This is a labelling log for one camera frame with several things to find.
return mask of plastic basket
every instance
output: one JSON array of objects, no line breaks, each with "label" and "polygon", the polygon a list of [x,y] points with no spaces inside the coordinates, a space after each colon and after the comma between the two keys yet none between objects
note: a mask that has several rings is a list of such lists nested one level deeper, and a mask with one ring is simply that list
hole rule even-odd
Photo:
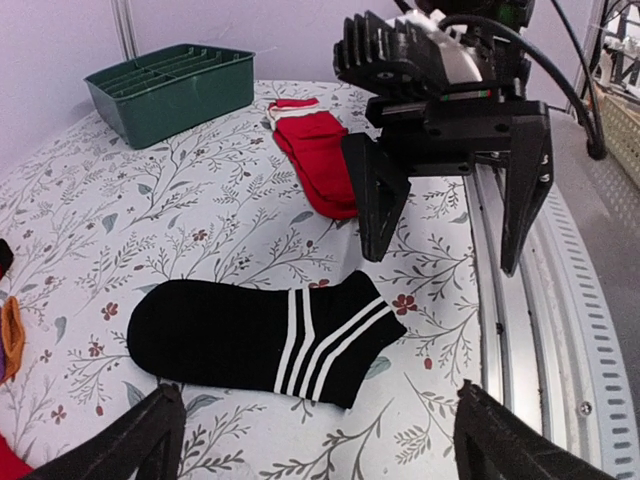
[{"label": "plastic basket", "polygon": [[253,102],[254,55],[176,45],[85,81],[100,116],[140,149]]},{"label": "plastic basket", "polygon": [[605,95],[601,105],[609,152],[640,188],[640,116],[611,95]]}]

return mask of white stripe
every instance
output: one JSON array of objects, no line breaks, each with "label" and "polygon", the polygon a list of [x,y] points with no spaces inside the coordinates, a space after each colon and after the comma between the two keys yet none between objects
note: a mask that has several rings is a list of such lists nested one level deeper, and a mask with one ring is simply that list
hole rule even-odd
[{"label": "white stripe", "polygon": [[347,323],[342,325],[342,327],[340,327],[338,330],[333,332],[331,335],[325,338],[322,341],[322,343],[320,343],[320,345],[318,345],[318,348],[316,348],[315,352],[313,352],[313,356],[311,357],[311,361],[309,362],[309,366],[307,367],[307,374],[304,376],[304,381],[302,382],[302,387],[300,388],[300,395],[299,395],[300,397],[309,398],[308,396],[309,392],[307,392],[307,390],[309,389],[309,382],[311,381],[311,375],[313,375],[313,372],[316,369],[316,364],[318,363],[318,359],[320,358],[320,355],[322,355],[322,353],[327,349],[327,347],[329,347],[341,335],[343,335],[344,332],[346,332],[351,327],[353,327],[354,324],[362,320],[362,318],[366,314],[368,314],[371,310],[373,310],[375,307],[380,305],[382,302],[384,302],[382,297],[378,297],[375,300],[373,300],[371,303],[369,303],[369,305],[367,305],[358,313],[356,313],[353,317],[351,317],[351,320],[349,320]]},{"label": "white stripe", "polygon": [[273,386],[273,391],[276,393],[284,393],[280,390],[282,389],[284,374],[287,371],[287,365],[289,364],[291,350],[293,350],[293,344],[296,341],[296,322],[296,292],[295,290],[291,290],[289,292],[289,325],[287,326],[287,339],[284,344],[284,350],[282,350],[282,356],[280,357],[276,383]]},{"label": "white stripe", "polygon": [[300,347],[300,352],[298,352],[298,358],[296,358],[296,363],[293,365],[293,372],[291,372],[291,377],[289,377],[289,385],[287,385],[287,395],[293,395],[293,389],[297,383],[298,374],[300,373],[300,368],[302,367],[302,362],[304,360],[304,357],[307,355],[309,348],[311,348],[313,340],[315,339],[313,322],[311,321],[311,298],[309,296],[308,288],[302,290],[302,310],[304,312],[304,342],[302,342],[302,347]]},{"label": "white stripe", "polygon": [[327,357],[324,364],[322,365],[322,370],[320,370],[320,375],[318,375],[318,381],[316,382],[316,387],[313,389],[313,397],[311,398],[311,400],[317,402],[320,399],[320,394],[322,393],[322,389],[324,388],[324,382],[327,379],[327,374],[329,373],[329,369],[331,368],[334,360],[342,352],[344,352],[349,347],[349,345],[351,345],[362,334],[362,332],[364,332],[371,325],[380,320],[380,318],[384,317],[390,312],[391,309],[387,305],[385,308],[383,308],[373,317],[367,320],[364,324],[362,324],[355,332],[353,332],[348,338],[346,338],[338,348],[331,352],[331,354]]}]

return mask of red sock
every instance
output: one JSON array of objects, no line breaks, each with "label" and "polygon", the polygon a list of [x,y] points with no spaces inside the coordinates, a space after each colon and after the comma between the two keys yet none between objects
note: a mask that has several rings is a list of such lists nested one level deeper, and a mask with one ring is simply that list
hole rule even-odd
[{"label": "red sock", "polygon": [[31,472],[33,469],[11,451],[0,435],[0,480],[18,480]]},{"label": "red sock", "polygon": [[336,220],[353,218],[358,211],[340,146],[348,130],[329,112],[318,111],[317,104],[313,99],[270,105],[274,138],[293,163],[313,208]]}]

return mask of wicker basket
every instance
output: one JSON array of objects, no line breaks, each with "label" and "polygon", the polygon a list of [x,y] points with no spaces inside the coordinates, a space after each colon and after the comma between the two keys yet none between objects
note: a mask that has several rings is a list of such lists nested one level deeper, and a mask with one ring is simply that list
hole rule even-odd
[{"label": "wicker basket", "polygon": [[623,99],[603,95],[602,122],[609,152],[640,188],[640,114]]}]

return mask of black sock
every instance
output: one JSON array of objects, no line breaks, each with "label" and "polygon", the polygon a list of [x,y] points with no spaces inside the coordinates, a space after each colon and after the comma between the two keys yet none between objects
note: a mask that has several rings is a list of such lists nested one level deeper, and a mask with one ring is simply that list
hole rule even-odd
[{"label": "black sock", "polygon": [[169,380],[351,408],[378,353],[405,333],[357,271],[312,290],[171,280],[134,309],[127,344],[138,366]]}]

